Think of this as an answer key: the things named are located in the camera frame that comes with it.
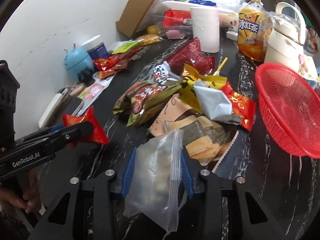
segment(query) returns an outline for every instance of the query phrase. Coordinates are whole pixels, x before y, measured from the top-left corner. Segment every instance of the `blue egg-shaped container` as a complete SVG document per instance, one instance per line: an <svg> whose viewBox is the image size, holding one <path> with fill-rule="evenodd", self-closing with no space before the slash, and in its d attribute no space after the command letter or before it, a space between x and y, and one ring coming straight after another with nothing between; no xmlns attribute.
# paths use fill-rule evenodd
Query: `blue egg-shaped container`
<svg viewBox="0 0 320 240"><path fill-rule="evenodd" d="M64 66L69 77L76 83L87 83L91 80L95 70L90 55L84 49L76 48L75 43L71 51L65 51L67 54Z"/></svg>

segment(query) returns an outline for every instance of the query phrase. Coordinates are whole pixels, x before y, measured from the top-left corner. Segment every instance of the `yellow straw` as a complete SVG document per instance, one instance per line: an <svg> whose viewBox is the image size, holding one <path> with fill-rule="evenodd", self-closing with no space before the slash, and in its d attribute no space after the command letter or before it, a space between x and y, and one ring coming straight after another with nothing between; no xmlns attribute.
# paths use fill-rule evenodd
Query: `yellow straw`
<svg viewBox="0 0 320 240"><path fill-rule="evenodd" d="M218 67L218 69L216 70L216 72L218 72L218 71L220 71L220 70L222 69L223 65L226 63L227 60L228 60L228 58L226 57L226 58L222 61L222 63L220 64L220 66Z"/></svg>

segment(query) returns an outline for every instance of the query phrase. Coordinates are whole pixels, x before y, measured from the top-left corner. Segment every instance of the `black marble table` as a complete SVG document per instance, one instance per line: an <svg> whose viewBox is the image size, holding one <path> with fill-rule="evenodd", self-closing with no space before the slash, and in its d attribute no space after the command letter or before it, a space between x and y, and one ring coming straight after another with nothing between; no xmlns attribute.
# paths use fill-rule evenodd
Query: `black marble table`
<svg viewBox="0 0 320 240"><path fill-rule="evenodd" d="M49 205L54 196L78 176L89 179L110 169L129 154L135 146L150 139L147 128L126 127L127 119L113 115L116 100L135 82L147 79L150 70L161 64L187 40L161 41L152 45L130 69L120 72L111 85L94 102L94 112L107 133L110 143L106 146L79 144L76 149L66 147L57 157L45 164L39 172L41 199ZM228 77L233 89L257 102L258 92L254 84L257 62L238 53L236 43L221 35L220 51L213 54L215 66L228 57L220 72ZM249 133L240 129L231 150L215 172L218 176L234 179L243 176L258 192L272 214L276 217L288 239L300 239L310 225L320 205L319 161L309 157L295 157L281 150L273 141L262 122L259 106L256 121ZM120 239L195 239L201 200L182 197L178 232L166 233L157 224L140 214L133 218L123 216L124 204L113 202L118 221ZM92 225L92 208L87 210L88 224ZM223 239L228 239L227 212L223 212ZM92 227L88 227L86 239L92 239Z"/></svg>

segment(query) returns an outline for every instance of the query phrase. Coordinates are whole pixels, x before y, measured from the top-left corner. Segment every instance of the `silver screw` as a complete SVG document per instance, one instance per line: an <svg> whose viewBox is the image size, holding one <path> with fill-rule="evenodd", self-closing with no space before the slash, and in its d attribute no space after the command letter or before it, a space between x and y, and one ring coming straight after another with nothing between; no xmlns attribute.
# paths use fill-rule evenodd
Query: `silver screw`
<svg viewBox="0 0 320 240"><path fill-rule="evenodd" d="M70 183L71 184L77 184L79 182L79 178L77 177L73 177L71 180L70 180Z"/></svg>
<svg viewBox="0 0 320 240"><path fill-rule="evenodd" d="M114 170L107 170L107 171L105 172L105 174L106 174L107 176L112 176L113 174L115 174L115 171L114 171Z"/></svg>
<svg viewBox="0 0 320 240"><path fill-rule="evenodd" d="M238 182L240 184L245 183L245 178L244 177L237 177L236 182Z"/></svg>
<svg viewBox="0 0 320 240"><path fill-rule="evenodd" d="M200 171L200 174L203 175L203 176L208 176L210 174L210 171L206 170L206 169L203 169Z"/></svg>

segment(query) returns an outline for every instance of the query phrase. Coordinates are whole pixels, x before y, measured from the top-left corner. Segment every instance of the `red plastic basket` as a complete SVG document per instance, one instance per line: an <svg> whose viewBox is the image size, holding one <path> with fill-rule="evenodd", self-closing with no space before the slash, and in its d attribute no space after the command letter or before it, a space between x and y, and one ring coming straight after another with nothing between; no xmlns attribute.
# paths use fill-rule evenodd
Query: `red plastic basket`
<svg viewBox="0 0 320 240"><path fill-rule="evenodd" d="M312 87L289 68L272 63L255 73L263 122L287 153L320 158L320 99Z"/></svg>

